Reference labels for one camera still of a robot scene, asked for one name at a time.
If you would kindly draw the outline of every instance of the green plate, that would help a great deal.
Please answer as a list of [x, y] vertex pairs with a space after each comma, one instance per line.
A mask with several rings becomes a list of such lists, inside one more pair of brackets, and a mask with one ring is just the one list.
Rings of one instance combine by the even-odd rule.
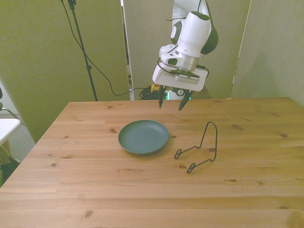
[[168, 141], [169, 132], [159, 122], [139, 120], [126, 125], [118, 135], [118, 141], [128, 152], [145, 155], [157, 152]]

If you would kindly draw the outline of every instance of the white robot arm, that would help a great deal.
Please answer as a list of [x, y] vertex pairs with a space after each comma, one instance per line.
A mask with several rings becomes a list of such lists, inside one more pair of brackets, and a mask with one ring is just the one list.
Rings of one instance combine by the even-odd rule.
[[209, 72], [197, 63], [203, 55], [216, 48], [218, 40], [205, 0], [174, 0], [172, 44], [161, 47], [153, 74], [154, 83], [161, 85], [160, 107], [166, 86], [183, 97], [179, 110], [187, 103], [192, 91], [203, 89]]

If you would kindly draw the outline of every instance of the wood grain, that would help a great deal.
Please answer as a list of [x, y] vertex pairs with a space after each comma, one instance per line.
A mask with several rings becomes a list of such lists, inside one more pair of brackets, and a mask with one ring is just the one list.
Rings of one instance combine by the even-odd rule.
[[[0, 188], [0, 228], [302, 228], [304, 110], [288, 98], [69, 103]], [[147, 156], [125, 152], [128, 123], [170, 137]], [[175, 160], [178, 149], [201, 149]]]

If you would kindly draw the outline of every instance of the microphone stand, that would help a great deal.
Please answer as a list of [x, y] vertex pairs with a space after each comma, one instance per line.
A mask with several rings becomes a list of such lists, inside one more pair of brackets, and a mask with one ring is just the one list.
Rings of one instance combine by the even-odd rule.
[[92, 86], [92, 90], [93, 90], [93, 93], [94, 93], [95, 101], [98, 101], [96, 91], [95, 91], [95, 87], [94, 87], [94, 83], [93, 83], [93, 79], [92, 79], [92, 74], [91, 74], [92, 67], [88, 64], [88, 61], [87, 61], [87, 58], [86, 58], [85, 47], [84, 47], [84, 44], [83, 44], [82, 39], [81, 39], [80, 30], [79, 30], [79, 26], [78, 26], [76, 15], [75, 15], [74, 5], [76, 5], [76, 0], [67, 0], [67, 1], [68, 1], [69, 6], [70, 6], [70, 10], [72, 10], [72, 13], [73, 13], [73, 17], [74, 17], [74, 21], [75, 21], [76, 28], [77, 28], [77, 32], [78, 32], [78, 36], [79, 36], [79, 40], [80, 40], [80, 44], [81, 44], [81, 49], [84, 53], [86, 69], [87, 69], [87, 72], [88, 72], [89, 77], [90, 77], [91, 86]]

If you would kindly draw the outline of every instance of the white chair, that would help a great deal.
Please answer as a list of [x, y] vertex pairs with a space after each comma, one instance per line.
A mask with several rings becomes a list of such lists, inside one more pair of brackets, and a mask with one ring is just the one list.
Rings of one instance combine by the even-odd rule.
[[[0, 99], [2, 98], [2, 91], [0, 88]], [[9, 109], [3, 108], [0, 102], [0, 111], [9, 112], [15, 119], [0, 119], [0, 148], [10, 157], [10, 153], [6, 150], [3, 144], [21, 127], [23, 122]]]

